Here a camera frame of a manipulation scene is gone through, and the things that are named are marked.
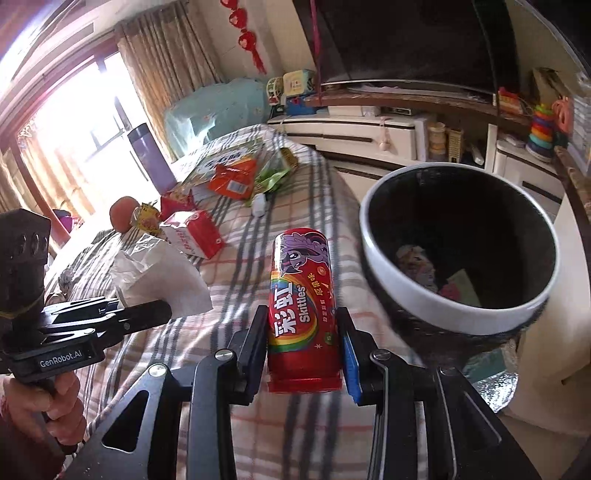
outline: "hand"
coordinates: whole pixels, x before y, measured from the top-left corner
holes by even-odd
[[[78,398],[80,380],[74,372],[58,375],[52,397],[40,387],[23,385],[15,378],[4,380],[4,396],[13,425],[29,438],[42,442],[47,432],[62,445],[82,441],[86,430],[84,407]],[[39,421],[39,412],[47,412],[47,424]]]

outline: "rainbow graphic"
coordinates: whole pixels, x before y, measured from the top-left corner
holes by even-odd
[[[299,320],[295,329],[295,333],[284,333],[280,337],[275,337],[273,332],[271,320],[271,329],[269,330],[269,353],[281,353],[281,352],[294,352],[297,350],[304,350],[308,347],[310,342],[316,336],[318,331],[318,313],[316,304],[310,297],[310,292],[314,291],[312,285],[302,275],[285,274],[280,276],[278,271],[271,273],[271,291],[278,288],[286,288],[289,282],[293,283],[294,286],[294,299],[297,297],[297,286],[304,286],[306,288],[306,302],[308,306],[308,314],[310,315],[310,321],[301,323]],[[273,315],[275,309],[272,305],[269,306],[269,314]]]

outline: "can lid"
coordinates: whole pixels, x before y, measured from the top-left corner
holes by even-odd
[[[130,143],[133,143],[149,133],[150,129],[148,128],[148,124],[141,124],[138,127],[135,127],[131,132],[129,132],[127,134],[127,138],[129,138]]]

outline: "orange package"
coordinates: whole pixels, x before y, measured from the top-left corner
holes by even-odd
[[[217,164],[216,172],[207,186],[220,195],[235,200],[246,200],[251,197],[255,184],[256,160],[244,159],[231,167]]]

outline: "white rim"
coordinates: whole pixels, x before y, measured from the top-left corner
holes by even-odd
[[[412,171],[412,170],[419,170],[422,168],[430,168],[430,167],[465,168],[467,170],[477,171],[478,173],[481,173],[483,175],[494,176],[496,179],[505,182],[505,184],[509,185],[511,188],[516,190],[518,193],[520,193],[521,195],[526,197],[531,202],[531,204],[539,211],[539,213],[544,218],[548,228],[550,229],[550,232],[552,234],[552,238],[554,240],[554,252],[555,252],[554,270],[552,272],[552,275],[551,275],[547,285],[544,287],[542,292],[540,292],[537,296],[535,296],[530,301],[523,303],[521,305],[518,305],[516,307],[508,308],[508,309],[483,309],[480,307],[472,307],[470,305],[465,305],[462,303],[455,302],[453,300],[449,300],[445,297],[442,297],[441,295],[433,293],[432,291],[422,287],[421,285],[416,283],[414,280],[408,278],[404,273],[402,273],[398,269],[398,267],[396,267],[382,253],[381,249],[377,246],[375,238],[372,235],[372,232],[369,228],[369,218],[368,218],[369,202],[373,198],[375,192],[384,183],[386,183],[389,179],[396,177],[398,175],[402,175],[402,174]],[[399,170],[393,171],[392,173],[389,173],[388,175],[386,175],[385,177],[380,179],[377,183],[375,183],[369,189],[369,191],[367,192],[367,194],[365,195],[365,197],[363,198],[363,201],[361,203],[361,208],[359,211],[359,221],[361,224],[362,242],[363,242],[363,245],[365,248],[366,256],[368,256],[368,252],[371,251],[371,255],[373,257],[377,257],[377,260],[379,261],[381,268],[383,268],[386,271],[386,274],[392,275],[394,278],[396,278],[397,281],[402,282],[402,284],[404,285],[404,287],[406,289],[420,291],[421,295],[423,295],[427,299],[430,299],[433,302],[440,303],[442,306],[446,306],[448,309],[449,308],[456,309],[459,313],[461,313],[460,316],[469,316],[469,317],[473,317],[474,319],[478,319],[479,317],[482,317],[483,315],[490,316],[490,317],[497,317],[497,319],[500,320],[500,323],[507,326],[507,328],[504,328],[502,330],[499,330],[498,328],[496,328],[494,332],[481,333],[481,332],[483,332],[483,329],[479,328],[479,326],[477,325],[477,323],[480,323],[480,321],[477,321],[477,322],[472,321],[472,322],[470,322],[469,325],[463,325],[463,327],[458,327],[458,325],[456,325],[456,327],[451,328],[451,329],[448,328],[447,326],[441,325],[440,323],[437,324],[437,323],[433,322],[434,325],[440,326],[445,329],[450,329],[450,330],[458,331],[458,332],[462,332],[462,333],[469,333],[471,335],[490,335],[491,333],[501,333],[501,332],[506,332],[508,330],[511,330],[512,328],[517,327],[518,325],[520,325],[521,323],[526,321],[529,317],[531,317],[533,310],[535,310],[537,307],[539,307],[540,304],[543,303],[543,301],[547,299],[548,295],[550,294],[550,290],[554,286],[554,283],[556,281],[556,277],[558,275],[558,267],[560,265],[560,252],[558,250],[558,238],[556,237],[556,232],[554,231],[554,227],[552,226],[552,223],[550,222],[550,219],[548,218],[548,215],[546,214],[546,212],[542,210],[542,208],[537,204],[537,202],[527,192],[523,191],[522,189],[520,189],[516,185],[509,182],[508,180],[506,180],[502,177],[499,177],[497,175],[494,175],[492,173],[488,173],[488,172],[486,172],[480,168],[477,168],[477,167],[472,167],[472,166],[463,165],[463,164],[433,162],[433,163],[425,163],[422,165],[413,165],[413,166],[409,166],[409,167],[404,167]],[[389,288],[387,286],[383,285],[382,281],[379,279],[379,277],[382,275],[378,274],[375,271],[374,271],[374,275],[378,279],[378,281],[382,284],[382,287],[388,291]],[[397,299],[397,303],[399,303],[402,307],[404,307],[406,309],[404,302],[401,303]],[[421,320],[425,320],[426,322],[431,323],[429,321],[429,319],[425,319],[422,317],[419,317],[419,318],[421,318]],[[513,325],[515,323],[515,319],[520,319],[520,320],[518,320],[519,323],[517,323],[516,325]]]

